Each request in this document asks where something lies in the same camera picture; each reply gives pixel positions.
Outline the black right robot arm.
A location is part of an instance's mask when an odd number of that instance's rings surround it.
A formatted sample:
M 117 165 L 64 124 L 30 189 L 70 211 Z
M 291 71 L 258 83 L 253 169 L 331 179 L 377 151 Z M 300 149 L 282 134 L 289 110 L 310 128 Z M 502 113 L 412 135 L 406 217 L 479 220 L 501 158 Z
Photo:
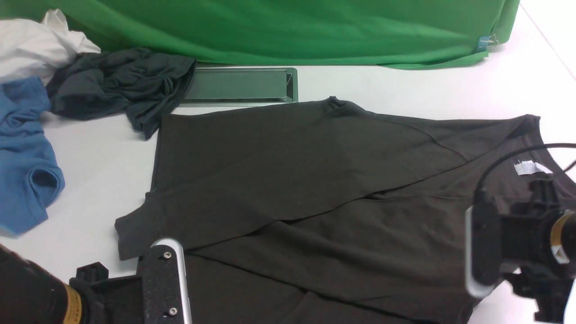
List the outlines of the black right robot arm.
M 551 180 L 529 184 L 527 202 L 502 217 L 502 260 L 520 269 L 504 274 L 519 297 L 535 300 L 535 321 L 563 324 L 576 277 L 575 211 L 560 203 Z

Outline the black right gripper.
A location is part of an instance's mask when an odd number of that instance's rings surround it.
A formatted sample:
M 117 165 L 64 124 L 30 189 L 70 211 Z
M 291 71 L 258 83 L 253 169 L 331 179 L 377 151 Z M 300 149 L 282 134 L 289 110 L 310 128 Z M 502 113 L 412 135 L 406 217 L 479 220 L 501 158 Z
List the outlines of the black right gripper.
M 563 324 L 576 275 L 575 211 L 563 206 L 551 180 L 535 180 L 529 191 L 527 201 L 499 214 L 502 261 L 520 269 L 503 277 L 514 294 L 536 301 L 536 321 Z

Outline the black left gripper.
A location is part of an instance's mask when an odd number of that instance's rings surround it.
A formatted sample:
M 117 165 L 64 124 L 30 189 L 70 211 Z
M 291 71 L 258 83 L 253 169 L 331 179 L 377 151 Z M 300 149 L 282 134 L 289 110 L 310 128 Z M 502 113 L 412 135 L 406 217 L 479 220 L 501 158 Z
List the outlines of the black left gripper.
M 79 267 L 69 285 L 81 298 L 81 324 L 144 322 L 142 278 L 139 275 L 110 278 L 108 269 L 96 262 Z

